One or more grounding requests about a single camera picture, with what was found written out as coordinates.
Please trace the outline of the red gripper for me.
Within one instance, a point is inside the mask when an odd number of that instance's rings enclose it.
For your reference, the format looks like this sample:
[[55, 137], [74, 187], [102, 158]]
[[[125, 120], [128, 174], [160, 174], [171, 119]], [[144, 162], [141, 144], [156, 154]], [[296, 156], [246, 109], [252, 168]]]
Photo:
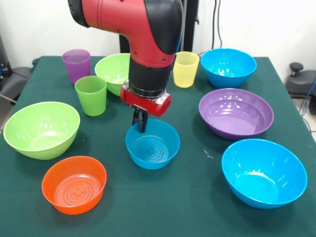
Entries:
[[126, 79], [120, 89], [120, 98], [129, 106], [136, 107], [133, 113], [132, 124], [134, 125], [139, 122], [139, 132], [145, 133], [148, 114], [156, 117], [163, 116], [171, 104], [172, 96], [164, 91], [163, 94], [157, 98], [140, 97], [129, 89], [129, 80]]

